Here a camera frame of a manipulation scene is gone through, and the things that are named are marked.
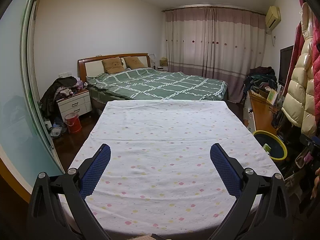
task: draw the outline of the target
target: person's hand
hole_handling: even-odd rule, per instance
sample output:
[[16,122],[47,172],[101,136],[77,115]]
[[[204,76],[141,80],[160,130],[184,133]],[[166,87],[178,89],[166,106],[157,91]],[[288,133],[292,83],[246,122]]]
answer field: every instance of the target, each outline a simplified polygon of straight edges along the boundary
[[318,184],[320,181],[319,175],[320,175],[320,168],[316,170],[316,175],[317,177],[315,178],[315,185],[312,189],[312,193],[311,193],[311,199],[315,198],[317,196],[317,192],[318,192]]

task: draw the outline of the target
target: wooden desk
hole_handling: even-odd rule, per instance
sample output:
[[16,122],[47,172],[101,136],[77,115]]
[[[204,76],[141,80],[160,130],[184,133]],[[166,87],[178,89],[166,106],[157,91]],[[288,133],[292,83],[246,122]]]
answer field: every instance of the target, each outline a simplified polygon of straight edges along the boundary
[[271,106],[265,98],[255,96],[249,91],[244,104],[244,124],[252,133],[263,130],[276,135],[276,129],[271,125],[273,112],[276,111],[278,109]]

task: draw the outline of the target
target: red bucket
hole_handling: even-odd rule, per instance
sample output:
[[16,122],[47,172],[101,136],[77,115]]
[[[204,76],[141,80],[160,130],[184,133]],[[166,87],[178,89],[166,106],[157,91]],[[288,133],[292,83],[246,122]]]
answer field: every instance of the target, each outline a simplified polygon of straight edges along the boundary
[[64,122],[67,124],[69,133],[77,133],[82,130],[78,113],[67,114]]

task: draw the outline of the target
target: tv screen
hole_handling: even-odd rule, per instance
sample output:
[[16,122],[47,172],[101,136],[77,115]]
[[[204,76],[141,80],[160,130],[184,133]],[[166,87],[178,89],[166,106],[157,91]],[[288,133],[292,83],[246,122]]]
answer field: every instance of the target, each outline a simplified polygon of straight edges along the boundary
[[280,69],[279,69],[279,79],[278,79],[279,85],[284,86],[287,80],[292,51],[293,51],[293,46],[280,50]]

